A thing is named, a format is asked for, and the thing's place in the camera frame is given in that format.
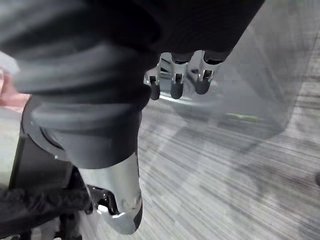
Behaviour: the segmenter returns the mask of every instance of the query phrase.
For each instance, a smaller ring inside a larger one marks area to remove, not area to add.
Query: robotic hand
[[[204,94],[264,0],[11,0],[0,3],[0,50],[19,64],[14,84],[41,102],[32,124],[79,168],[107,222],[133,234],[142,219],[137,137],[159,98],[160,54],[172,55],[171,95],[203,50]],[[144,84],[144,75],[151,88]]]

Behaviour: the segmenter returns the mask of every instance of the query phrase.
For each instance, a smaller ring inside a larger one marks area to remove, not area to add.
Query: striped carpet
[[[141,226],[123,236],[83,216],[83,239],[319,240],[319,136],[320,38],[291,121],[267,139],[151,102],[139,134]]]

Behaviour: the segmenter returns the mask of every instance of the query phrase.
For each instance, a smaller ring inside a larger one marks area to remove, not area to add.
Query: silver metal joint
[[[171,60],[171,64],[173,66],[173,74],[172,74],[173,84],[176,84],[176,83],[183,84],[185,81],[185,75],[187,72],[189,62],[178,64]]]
[[[199,75],[198,80],[200,82],[202,81],[208,81],[209,83],[214,79],[214,74],[217,71],[218,67],[222,63],[220,60],[212,60],[210,63],[209,61],[205,61],[206,52],[202,51],[201,59],[200,59],[200,65],[199,65]]]
[[[137,154],[111,167],[79,172],[96,211],[120,234],[133,234],[143,209]]]
[[[147,71],[144,75],[146,83],[148,85],[156,84],[159,85],[159,74],[160,74],[160,63],[158,63],[154,68]]]

